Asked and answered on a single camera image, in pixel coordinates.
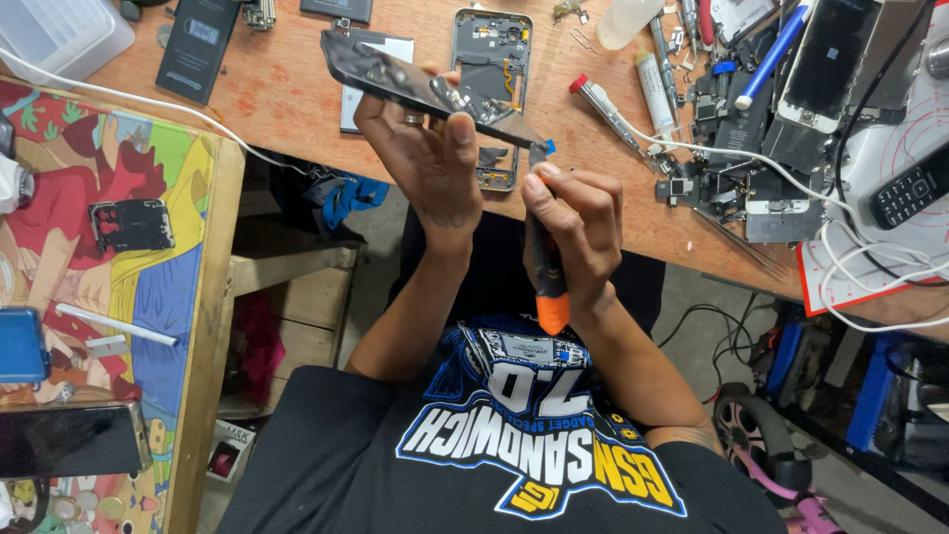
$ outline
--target pink bicycle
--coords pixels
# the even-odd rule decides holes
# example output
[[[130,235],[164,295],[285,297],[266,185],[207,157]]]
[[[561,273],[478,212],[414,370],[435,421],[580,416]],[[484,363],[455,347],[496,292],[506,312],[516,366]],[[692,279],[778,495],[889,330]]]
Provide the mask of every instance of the pink bicycle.
[[[732,465],[758,482],[778,509],[796,508],[798,515],[785,518],[788,532],[845,532],[824,508],[828,500],[816,495],[810,460],[795,457],[784,418],[764,399],[744,384],[725,384],[715,402],[713,422]]]

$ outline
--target colorful cartoon mat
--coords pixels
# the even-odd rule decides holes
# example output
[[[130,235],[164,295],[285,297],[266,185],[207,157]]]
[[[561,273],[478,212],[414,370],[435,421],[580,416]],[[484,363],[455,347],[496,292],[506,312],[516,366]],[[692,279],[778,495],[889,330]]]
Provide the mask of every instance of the colorful cartoon mat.
[[[17,161],[36,179],[33,201],[0,216],[0,306],[44,311],[52,356],[48,380],[0,384],[0,410],[22,404],[140,400],[153,467],[135,477],[54,479],[50,494],[84,505],[75,522],[88,524],[93,532],[160,533],[214,173],[213,140],[4,81],[0,111],[15,126]],[[128,199],[165,200],[174,248],[98,251],[86,207]],[[127,335],[130,353],[90,357],[86,341],[121,333],[58,314],[60,302],[179,342],[167,347]],[[80,492],[83,497],[77,499]],[[32,483],[18,484],[12,497],[17,512],[32,517]],[[66,533],[66,523],[47,514],[35,532]]]

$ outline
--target glue tube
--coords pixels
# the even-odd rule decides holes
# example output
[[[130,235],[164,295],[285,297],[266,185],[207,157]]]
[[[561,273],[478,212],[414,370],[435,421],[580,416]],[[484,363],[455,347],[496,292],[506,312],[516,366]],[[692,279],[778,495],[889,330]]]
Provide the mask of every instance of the glue tube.
[[[656,137],[672,141],[669,134],[676,129],[676,124],[672,120],[669,101],[665,98],[656,54],[646,51],[641,52],[640,57],[636,60],[636,70],[640,73],[642,92],[646,96],[646,105],[649,106],[649,115],[652,117],[653,127],[656,128]]]

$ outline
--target blue phone case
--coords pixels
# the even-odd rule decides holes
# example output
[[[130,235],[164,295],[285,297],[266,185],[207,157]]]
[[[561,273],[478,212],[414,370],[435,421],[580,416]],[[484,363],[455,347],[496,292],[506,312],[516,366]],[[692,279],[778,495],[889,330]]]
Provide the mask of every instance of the blue phone case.
[[[0,382],[42,382],[49,353],[35,308],[0,308]]]

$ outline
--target plastic bottle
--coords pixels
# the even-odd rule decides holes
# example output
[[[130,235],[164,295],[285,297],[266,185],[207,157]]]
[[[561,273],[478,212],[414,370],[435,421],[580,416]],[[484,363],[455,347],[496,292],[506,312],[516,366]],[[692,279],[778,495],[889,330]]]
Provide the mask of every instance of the plastic bottle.
[[[596,25],[596,37],[604,48],[619,50],[649,24],[665,0],[613,0]]]
[[[649,116],[652,117],[656,135],[666,141],[672,141],[669,134],[676,129],[676,125],[672,121],[672,111],[662,90],[662,78],[659,75],[656,54],[640,52],[640,57],[636,60],[636,69],[640,73],[642,92],[646,97],[646,106],[649,107]]]

